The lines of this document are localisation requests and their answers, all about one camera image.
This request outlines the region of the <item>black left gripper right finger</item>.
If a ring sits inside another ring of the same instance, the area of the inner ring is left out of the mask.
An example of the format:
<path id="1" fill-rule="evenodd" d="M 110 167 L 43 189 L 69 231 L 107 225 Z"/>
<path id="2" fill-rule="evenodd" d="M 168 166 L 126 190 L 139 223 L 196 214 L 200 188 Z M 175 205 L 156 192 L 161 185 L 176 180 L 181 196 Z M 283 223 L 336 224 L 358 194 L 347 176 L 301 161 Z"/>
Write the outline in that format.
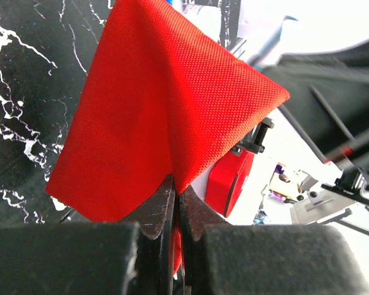
<path id="1" fill-rule="evenodd" d="M 185 294 L 369 294 L 334 227 L 234 226 L 191 187 L 178 205 Z"/>

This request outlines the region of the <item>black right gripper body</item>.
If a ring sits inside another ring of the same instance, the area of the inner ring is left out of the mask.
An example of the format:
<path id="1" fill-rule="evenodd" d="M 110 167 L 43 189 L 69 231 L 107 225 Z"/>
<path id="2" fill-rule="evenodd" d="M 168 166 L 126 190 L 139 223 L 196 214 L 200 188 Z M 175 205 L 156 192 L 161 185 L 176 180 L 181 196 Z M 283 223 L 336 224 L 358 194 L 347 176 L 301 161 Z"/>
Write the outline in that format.
<path id="1" fill-rule="evenodd" d="M 289 92 L 280 111 L 313 153 L 342 169 L 330 190 L 369 206 L 369 40 L 284 55 L 263 74 Z"/>

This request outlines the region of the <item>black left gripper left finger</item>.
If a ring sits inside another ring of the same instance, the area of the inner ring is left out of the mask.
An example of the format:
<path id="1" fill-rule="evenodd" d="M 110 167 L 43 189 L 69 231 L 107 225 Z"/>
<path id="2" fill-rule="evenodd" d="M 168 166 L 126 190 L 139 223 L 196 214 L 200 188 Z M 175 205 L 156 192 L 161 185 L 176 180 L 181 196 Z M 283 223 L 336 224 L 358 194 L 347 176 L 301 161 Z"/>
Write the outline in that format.
<path id="1" fill-rule="evenodd" d="M 171 294 L 175 183 L 115 223 L 0 229 L 0 294 Z"/>

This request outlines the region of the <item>red first aid kit pouch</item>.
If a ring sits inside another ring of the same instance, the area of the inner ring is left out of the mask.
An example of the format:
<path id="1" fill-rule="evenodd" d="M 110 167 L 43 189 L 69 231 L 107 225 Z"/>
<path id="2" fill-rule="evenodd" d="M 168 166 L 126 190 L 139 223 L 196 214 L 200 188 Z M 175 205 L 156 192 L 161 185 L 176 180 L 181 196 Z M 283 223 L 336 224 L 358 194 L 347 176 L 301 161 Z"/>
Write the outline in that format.
<path id="1" fill-rule="evenodd" d="M 94 222 L 178 193 L 289 93 L 165 1 L 116 1 L 46 191 Z"/>

